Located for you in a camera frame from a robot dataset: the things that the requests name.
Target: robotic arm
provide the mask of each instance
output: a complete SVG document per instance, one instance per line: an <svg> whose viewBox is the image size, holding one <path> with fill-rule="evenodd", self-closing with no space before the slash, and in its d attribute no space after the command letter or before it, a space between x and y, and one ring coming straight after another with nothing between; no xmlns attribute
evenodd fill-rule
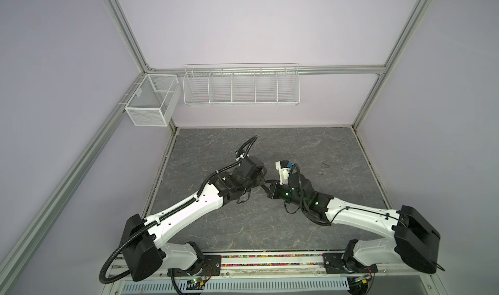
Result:
<svg viewBox="0 0 499 295"><path fill-rule="evenodd" d="M341 259L328 265L334 272L363 273L376 263L402 262L421 272L436 271L440 235L415 209L408 206L400 211L376 209L316 192L310 181L300 174L299 166L287 160L276 162L279 180L266 181L263 162L248 156L256 139L255 136L245 142L236 151L237 161L210 174L196 193L144 219L138 214L130 217L120 246L102 267L99 280L106 284L130 274L134 281L140 281L160 268L179 268L192 276L199 274L206 263L199 247L194 242L180 245L168 241L204 214L230 201L247 201L240 201L241 196L247 194L249 199L251 189L256 186L262 186L269 198L284 200L284 206L286 203L298 205L316 224L346 224L383 237L371 241L351 240ZM236 168L232 174L226 172L233 167ZM120 253L129 270L106 277L109 266Z"/></svg>

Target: wire basket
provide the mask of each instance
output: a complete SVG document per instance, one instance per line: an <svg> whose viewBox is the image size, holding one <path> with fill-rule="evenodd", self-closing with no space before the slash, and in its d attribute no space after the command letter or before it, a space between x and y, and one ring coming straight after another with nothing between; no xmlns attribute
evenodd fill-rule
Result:
<svg viewBox="0 0 499 295"><path fill-rule="evenodd" d="M187 105L298 104L297 66L186 70Z"/></svg>
<svg viewBox="0 0 499 295"><path fill-rule="evenodd" d="M177 75L147 74L125 110L136 126L168 126L181 93Z"/></svg>

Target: compartmented wire basket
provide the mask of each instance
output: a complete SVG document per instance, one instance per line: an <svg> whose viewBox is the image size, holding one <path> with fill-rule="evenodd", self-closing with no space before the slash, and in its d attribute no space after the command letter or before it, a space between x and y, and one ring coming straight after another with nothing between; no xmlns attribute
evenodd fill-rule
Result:
<svg viewBox="0 0 499 295"><path fill-rule="evenodd" d="M177 75L147 74L125 110L136 126L168 126L181 93Z"/></svg>
<svg viewBox="0 0 499 295"><path fill-rule="evenodd" d="M296 105L300 102L298 66L186 68L184 101L187 105Z"/></svg>

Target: black mounting plate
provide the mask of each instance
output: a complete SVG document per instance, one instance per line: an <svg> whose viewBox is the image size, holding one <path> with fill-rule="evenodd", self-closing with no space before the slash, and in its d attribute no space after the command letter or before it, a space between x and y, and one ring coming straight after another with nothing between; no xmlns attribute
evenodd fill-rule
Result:
<svg viewBox="0 0 499 295"><path fill-rule="evenodd" d="M326 268L326 273L351 273L343 268L343 260L341 259L343 253L322 253L322 258L324 259L324 267ZM378 272L378 266L373 264L369 266L371 273ZM359 268L356 273L369 273L367 267Z"/></svg>
<svg viewBox="0 0 499 295"><path fill-rule="evenodd" d="M212 277L219 276L221 268L221 255L205 255L204 265L210 265L213 268ZM180 270L180 269L172 269L172 270L175 270L174 275L176 277L199 277L199 276L209 276L209 272L211 269L208 266L203 266L201 268L201 272L194 276L188 275L185 270Z"/></svg>

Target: gray marble surface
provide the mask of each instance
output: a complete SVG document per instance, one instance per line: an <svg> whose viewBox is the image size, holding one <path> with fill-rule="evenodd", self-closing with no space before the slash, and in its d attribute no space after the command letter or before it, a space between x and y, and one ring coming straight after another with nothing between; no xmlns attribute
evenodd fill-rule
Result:
<svg viewBox="0 0 499 295"><path fill-rule="evenodd" d="M276 161L300 165L318 192L342 200L384 208L383 198L350 128L180 129L153 203L162 211L194 193L215 169L234 162L234 151L254 135L250 154L267 167L266 179L278 179ZM351 239L378 236L346 225L319 226L298 211L288 214L282 200L254 188L243 204L230 202L207 213L170 242L196 242L203 251L344 249Z"/></svg>

